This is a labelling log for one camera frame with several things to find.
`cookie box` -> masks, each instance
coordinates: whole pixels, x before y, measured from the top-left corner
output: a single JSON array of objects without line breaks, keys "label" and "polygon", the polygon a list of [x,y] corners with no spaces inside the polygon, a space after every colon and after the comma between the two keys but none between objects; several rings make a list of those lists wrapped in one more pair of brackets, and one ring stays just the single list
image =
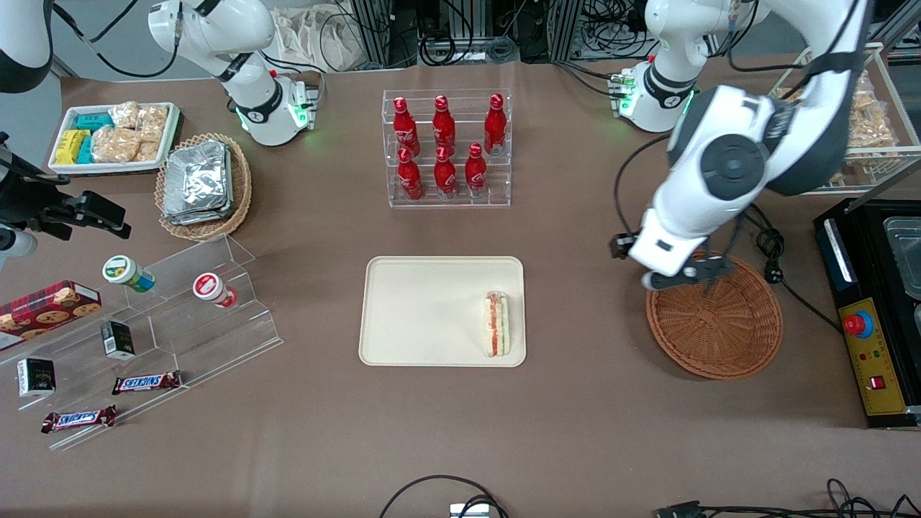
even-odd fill
[{"label": "cookie box", "polygon": [[0,305],[0,350],[44,335],[101,308],[98,291],[72,280],[62,280]]}]

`teal snack box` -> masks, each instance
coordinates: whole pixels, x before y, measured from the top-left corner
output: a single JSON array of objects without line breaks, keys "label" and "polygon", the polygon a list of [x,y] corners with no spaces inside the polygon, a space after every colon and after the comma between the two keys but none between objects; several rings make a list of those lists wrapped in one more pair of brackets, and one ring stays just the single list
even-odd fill
[{"label": "teal snack box", "polygon": [[112,118],[108,113],[84,113],[77,115],[74,121],[75,129],[87,129],[91,132],[100,129],[102,126],[112,126]]},{"label": "teal snack box", "polygon": [[76,155],[76,163],[91,164],[93,163],[93,137],[88,136],[83,139],[80,145],[80,152]]}]

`yogurt cup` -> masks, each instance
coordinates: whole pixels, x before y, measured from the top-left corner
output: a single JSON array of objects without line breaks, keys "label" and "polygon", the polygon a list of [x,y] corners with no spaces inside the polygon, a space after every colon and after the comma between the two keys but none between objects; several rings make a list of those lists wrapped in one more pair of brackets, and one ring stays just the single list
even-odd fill
[{"label": "yogurt cup", "polygon": [[116,255],[102,266],[102,276],[112,284],[122,284],[144,293],[154,287],[157,278],[127,255]]},{"label": "yogurt cup", "polygon": [[224,284],[217,274],[201,274],[192,283],[192,292],[201,300],[212,302],[218,308],[229,308],[237,301],[237,291]]}]

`yellow snack box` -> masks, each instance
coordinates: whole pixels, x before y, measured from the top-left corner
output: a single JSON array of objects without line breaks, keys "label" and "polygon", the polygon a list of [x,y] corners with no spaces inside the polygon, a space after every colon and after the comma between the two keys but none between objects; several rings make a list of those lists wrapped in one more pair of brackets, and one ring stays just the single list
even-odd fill
[{"label": "yellow snack box", "polygon": [[89,136],[89,130],[67,130],[61,136],[61,144],[54,152],[54,162],[59,164],[76,164],[83,139]]}]

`round wicker basket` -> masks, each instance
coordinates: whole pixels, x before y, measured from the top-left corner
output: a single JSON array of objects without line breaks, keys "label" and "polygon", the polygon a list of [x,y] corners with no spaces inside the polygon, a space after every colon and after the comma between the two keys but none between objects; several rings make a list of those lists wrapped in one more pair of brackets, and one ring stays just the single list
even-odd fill
[{"label": "round wicker basket", "polygon": [[750,266],[706,283],[649,291],[646,314],[656,341],[686,370],[713,380],[752,376],[774,359],[784,325],[777,298]]},{"label": "round wicker basket", "polygon": [[[216,235],[229,234],[243,223],[243,219],[246,218],[246,213],[250,211],[250,201],[252,199],[250,164],[246,161],[246,157],[243,156],[243,151],[240,150],[239,145],[234,142],[232,138],[226,135],[207,133],[183,140],[176,148],[197,146],[205,140],[211,139],[219,140],[227,144],[230,148],[230,173],[233,178],[234,212],[230,218],[227,219],[205,221],[204,223],[195,223],[192,225],[173,225],[161,217],[160,226],[178,238],[192,241],[208,241]],[[154,192],[154,203],[157,204],[157,208],[160,209],[161,213],[163,211],[163,184],[166,168],[167,166],[165,163],[160,166],[160,170],[157,172],[157,189]]]}]

